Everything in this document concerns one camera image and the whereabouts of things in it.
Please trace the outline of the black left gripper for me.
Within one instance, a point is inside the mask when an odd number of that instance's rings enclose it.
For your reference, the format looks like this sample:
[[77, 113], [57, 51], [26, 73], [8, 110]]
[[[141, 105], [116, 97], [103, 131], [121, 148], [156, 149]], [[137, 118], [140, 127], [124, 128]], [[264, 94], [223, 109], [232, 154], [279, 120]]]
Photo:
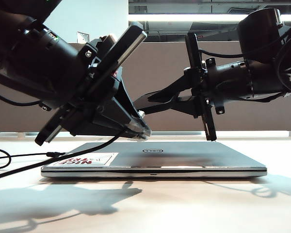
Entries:
[[94, 58], [74, 97], [61, 106], [41, 129], [35, 142], [51, 142], [61, 129], [76, 135], [115, 136], [146, 139], [150, 128], [145, 112], [136, 110], [122, 80], [122, 63], [143, 42], [142, 24], [132, 23], [115, 41], [109, 35], [97, 42]]

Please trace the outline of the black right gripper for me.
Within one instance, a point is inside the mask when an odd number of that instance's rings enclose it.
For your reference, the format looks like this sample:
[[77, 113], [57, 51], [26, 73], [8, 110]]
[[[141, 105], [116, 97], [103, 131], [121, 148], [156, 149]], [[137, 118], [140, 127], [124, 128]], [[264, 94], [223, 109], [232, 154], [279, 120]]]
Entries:
[[[172, 109], [193, 116], [201, 117], [208, 141], [217, 139], [211, 108], [214, 106], [218, 115], [225, 113], [224, 102], [247, 94], [248, 69], [245, 62], [236, 62], [216, 66], [215, 59], [202, 59], [198, 50], [197, 36], [188, 33], [185, 36], [190, 67], [184, 74], [166, 88], [148, 97], [152, 102], [168, 102], [167, 110]], [[192, 96], [178, 97], [179, 93], [191, 89]]]

